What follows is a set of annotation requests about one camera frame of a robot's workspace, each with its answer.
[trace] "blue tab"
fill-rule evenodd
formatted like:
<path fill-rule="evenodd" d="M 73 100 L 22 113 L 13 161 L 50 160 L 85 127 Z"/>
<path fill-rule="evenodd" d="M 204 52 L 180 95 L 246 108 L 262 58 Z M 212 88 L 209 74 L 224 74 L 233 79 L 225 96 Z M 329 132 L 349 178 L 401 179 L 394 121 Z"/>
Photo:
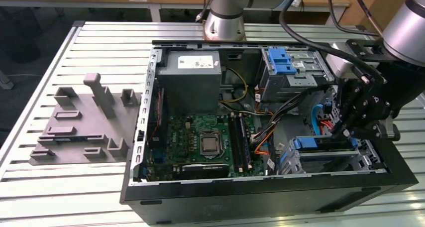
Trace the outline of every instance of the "blue tab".
<path fill-rule="evenodd" d="M 357 139 L 356 139 L 356 138 L 350 138 L 349 141 L 350 141 L 350 143 L 352 143 L 353 149 L 357 149 L 357 147 L 358 147 L 358 141 L 357 141 Z"/>
<path fill-rule="evenodd" d="M 297 139 L 293 140 L 293 145 L 294 145 L 294 149 L 301 148 L 301 144 L 300 144 L 300 141 Z"/>
<path fill-rule="evenodd" d="M 285 153 L 281 155 L 281 157 L 280 157 L 278 165 L 284 162 L 286 156 L 288 156 L 288 153 L 285 152 Z"/>
<path fill-rule="evenodd" d="M 290 63 L 290 56 L 284 49 L 268 49 L 268 58 L 274 67 L 274 74 L 296 74 Z"/>
<path fill-rule="evenodd" d="M 317 148 L 317 143 L 313 137 L 298 137 L 298 141 L 302 148 L 305 149 Z"/>

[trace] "label sticker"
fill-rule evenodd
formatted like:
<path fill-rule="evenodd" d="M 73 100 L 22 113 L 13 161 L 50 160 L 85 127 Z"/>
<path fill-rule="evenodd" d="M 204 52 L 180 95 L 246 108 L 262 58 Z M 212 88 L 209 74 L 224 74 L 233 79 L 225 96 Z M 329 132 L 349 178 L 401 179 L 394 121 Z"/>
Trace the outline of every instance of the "label sticker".
<path fill-rule="evenodd" d="M 261 94 L 254 94 L 254 101 L 261 102 Z"/>
<path fill-rule="evenodd" d="M 178 69 L 212 69 L 213 68 L 213 56 L 180 56 L 178 57 Z"/>
<path fill-rule="evenodd" d="M 128 0 L 128 1 L 133 1 L 133 2 L 148 2 L 148 0 Z"/>
<path fill-rule="evenodd" d="M 272 170 L 274 170 L 274 162 L 272 161 L 270 158 L 266 161 L 266 165 L 272 168 Z"/>
<path fill-rule="evenodd" d="M 302 64 L 302 62 L 301 61 L 297 61 L 297 62 L 292 62 L 292 66 L 294 67 L 294 68 L 304 68 L 304 64 Z"/>

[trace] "slotted metal table surface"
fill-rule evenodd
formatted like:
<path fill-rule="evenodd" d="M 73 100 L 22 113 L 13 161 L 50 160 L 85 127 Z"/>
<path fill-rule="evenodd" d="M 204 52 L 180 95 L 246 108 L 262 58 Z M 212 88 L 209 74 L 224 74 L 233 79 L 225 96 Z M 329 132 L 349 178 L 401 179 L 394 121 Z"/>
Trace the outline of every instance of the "slotted metal table surface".
<path fill-rule="evenodd" d="M 296 25 L 320 42 L 365 38 L 325 26 Z M 292 41 L 278 25 L 246 24 L 254 41 Z M 201 40 L 202 26 L 192 23 L 85 22 L 72 27 L 28 105 L 0 150 L 1 226 L 146 226 L 128 206 L 118 204 L 125 163 L 30 166 L 29 153 L 46 125 L 57 87 L 82 85 L 97 72 L 112 92 L 142 91 L 152 40 Z M 419 184 L 374 198 L 345 213 L 234 220 L 196 226 L 425 226 L 425 109 L 422 97 L 395 120 L 402 138 L 397 148 Z"/>

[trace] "expansion slot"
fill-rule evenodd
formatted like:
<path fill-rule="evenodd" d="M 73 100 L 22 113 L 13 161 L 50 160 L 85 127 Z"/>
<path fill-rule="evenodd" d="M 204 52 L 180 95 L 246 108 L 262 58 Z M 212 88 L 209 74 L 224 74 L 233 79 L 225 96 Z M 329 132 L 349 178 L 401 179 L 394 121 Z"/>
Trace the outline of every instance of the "expansion slot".
<path fill-rule="evenodd" d="M 233 155 L 233 167 L 236 172 L 242 172 L 252 168 L 248 139 L 242 116 L 228 117 L 228 128 L 230 133 L 230 146 Z"/>
<path fill-rule="evenodd" d="M 244 155 L 245 155 L 245 164 L 244 165 L 245 165 L 245 167 L 248 167 L 248 169 L 250 169 L 252 165 L 250 165 L 248 136 L 246 136 L 244 117 L 241 114 L 238 114 L 238 125 L 240 125 L 240 131 L 241 131 L 241 145 L 242 145 L 242 151 L 244 151 Z"/>

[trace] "table leg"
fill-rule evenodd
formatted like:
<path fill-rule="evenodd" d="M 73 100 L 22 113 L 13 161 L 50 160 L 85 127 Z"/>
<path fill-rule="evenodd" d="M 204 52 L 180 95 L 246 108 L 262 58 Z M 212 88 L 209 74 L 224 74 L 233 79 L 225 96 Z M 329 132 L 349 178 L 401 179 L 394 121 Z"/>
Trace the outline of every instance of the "table leg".
<path fill-rule="evenodd" d="M 345 11 L 345 7 L 344 6 L 334 6 L 333 10 L 334 10 L 334 17 L 336 17 L 337 21 L 340 21 L 342 14 L 344 14 L 344 11 Z M 325 25 L 333 25 L 333 21 L 332 21 L 330 16 L 326 20 Z"/>
<path fill-rule="evenodd" d="M 0 87 L 4 90 L 10 90 L 13 88 L 14 84 L 8 79 L 8 77 L 4 75 L 4 73 L 0 71 Z"/>
<path fill-rule="evenodd" d="M 160 9 L 161 9 L 160 4 L 149 4 L 152 22 L 161 22 Z"/>

